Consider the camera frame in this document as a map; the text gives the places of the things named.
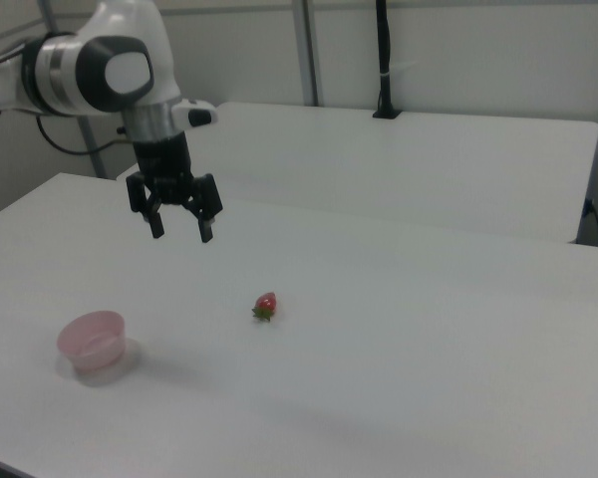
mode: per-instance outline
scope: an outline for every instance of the white table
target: white table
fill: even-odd
[[[66,477],[598,477],[598,249],[227,199],[155,241],[123,184],[0,213],[0,462]],[[256,324],[274,290],[279,316]],[[128,321],[73,375],[72,318]]]
[[[577,236],[598,141],[598,124],[582,121],[218,113],[188,139],[193,173],[214,173],[222,196],[561,243]]]

